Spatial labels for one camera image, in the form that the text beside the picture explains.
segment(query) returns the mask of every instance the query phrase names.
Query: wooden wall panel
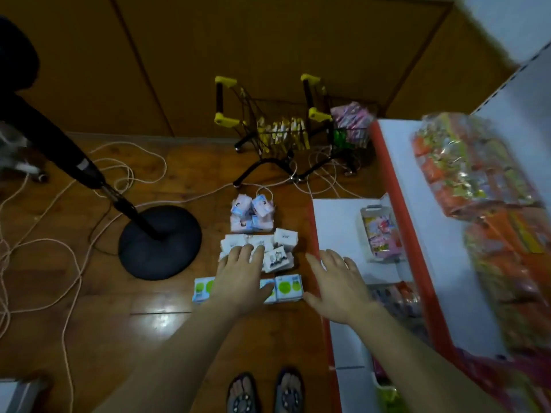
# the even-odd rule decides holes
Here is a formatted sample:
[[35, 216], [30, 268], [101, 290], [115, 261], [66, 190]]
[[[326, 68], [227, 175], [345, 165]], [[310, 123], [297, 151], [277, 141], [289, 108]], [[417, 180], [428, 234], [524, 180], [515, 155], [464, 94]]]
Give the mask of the wooden wall panel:
[[299, 77], [310, 73], [336, 95], [385, 103], [448, 8], [419, 0], [116, 1], [184, 137], [235, 136], [213, 123], [215, 75], [238, 78], [253, 96], [303, 101]]
[[419, 119], [442, 110], [471, 113], [512, 73], [498, 50], [454, 8], [398, 91], [387, 117]]
[[0, 0], [41, 61], [21, 92], [66, 131], [169, 135], [109, 0]]

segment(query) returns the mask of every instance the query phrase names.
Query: white box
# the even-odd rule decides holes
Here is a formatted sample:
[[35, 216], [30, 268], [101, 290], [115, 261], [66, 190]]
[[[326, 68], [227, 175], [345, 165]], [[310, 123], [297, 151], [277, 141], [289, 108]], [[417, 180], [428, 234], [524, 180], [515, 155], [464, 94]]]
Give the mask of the white box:
[[289, 259], [283, 246], [264, 253], [264, 272], [275, 271], [288, 263]]
[[274, 248], [274, 236], [273, 235], [251, 235], [247, 238], [247, 243], [250, 243], [255, 247], [264, 245], [264, 252], [273, 250]]
[[275, 295], [278, 302], [297, 301], [302, 298], [302, 278], [300, 274], [279, 275], [275, 278]]
[[214, 278], [215, 277], [195, 278], [193, 298], [191, 299], [192, 302], [202, 303], [210, 297], [210, 289], [214, 283]]
[[261, 279], [260, 280], [260, 288], [262, 288], [266, 284], [273, 284], [274, 289], [272, 291], [272, 294], [270, 294], [270, 297], [268, 297], [266, 300], [264, 300], [264, 304], [271, 305], [273, 303], [277, 303], [276, 282], [275, 282], [275, 280], [273, 278], [267, 278], [267, 279]]
[[279, 268], [276, 268], [273, 270], [273, 273], [279, 272], [279, 271], [285, 271], [288, 269], [293, 269], [295, 267], [295, 258], [291, 252], [287, 252], [287, 260], [288, 262], [285, 265], [281, 265]]
[[230, 238], [226, 237], [220, 241], [220, 248], [222, 252], [228, 255], [232, 248], [236, 246], [245, 246], [247, 244], [247, 235], [228, 235]]
[[274, 242], [276, 246], [283, 246], [286, 252], [292, 252], [299, 243], [298, 232], [286, 229], [275, 229]]

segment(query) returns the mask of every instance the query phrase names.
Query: chair wheel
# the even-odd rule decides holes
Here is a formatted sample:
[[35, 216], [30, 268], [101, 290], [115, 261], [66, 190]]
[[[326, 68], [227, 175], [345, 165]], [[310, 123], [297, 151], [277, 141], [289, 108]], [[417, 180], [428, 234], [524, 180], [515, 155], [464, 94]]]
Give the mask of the chair wheel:
[[50, 180], [50, 176], [47, 172], [41, 171], [38, 174], [31, 175], [31, 180], [33, 180], [35, 183], [44, 184]]

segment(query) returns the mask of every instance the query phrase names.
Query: white shelf panel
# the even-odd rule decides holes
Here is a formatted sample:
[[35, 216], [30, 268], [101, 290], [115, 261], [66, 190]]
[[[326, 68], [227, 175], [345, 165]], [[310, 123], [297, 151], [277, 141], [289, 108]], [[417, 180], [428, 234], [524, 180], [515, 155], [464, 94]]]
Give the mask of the white shelf panel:
[[342, 413], [381, 412], [370, 369], [338, 369], [337, 379]]
[[475, 112], [492, 120], [547, 208], [551, 206], [550, 69], [547, 45]]
[[481, 356], [506, 354], [463, 246], [465, 223], [444, 215], [414, 158], [410, 139], [421, 122], [379, 124], [454, 345]]
[[[362, 207], [391, 206], [388, 197], [377, 199], [317, 199], [313, 201], [318, 243], [321, 250], [331, 249], [353, 259], [366, 284], [411, 281], [407, 261], [398, 264], [370, 263], [360, 246], [356, 219]], [[348, 326], [329, 322], [335, 368], [371, 367], [370, 357], [357, 334]]]

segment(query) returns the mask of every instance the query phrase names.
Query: round black base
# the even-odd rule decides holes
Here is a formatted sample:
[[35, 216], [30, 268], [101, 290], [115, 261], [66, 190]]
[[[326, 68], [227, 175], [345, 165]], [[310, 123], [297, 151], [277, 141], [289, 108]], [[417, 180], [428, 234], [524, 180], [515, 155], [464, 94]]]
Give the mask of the round black base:
[[130, 221], [119, 238], [119, 259], [134, 277], [164, 280], [182, 272], [201, 247], [203, 234], [197, 219], [176, 206], [151, 207], [140, 213], [164, 239], [151, 239]]

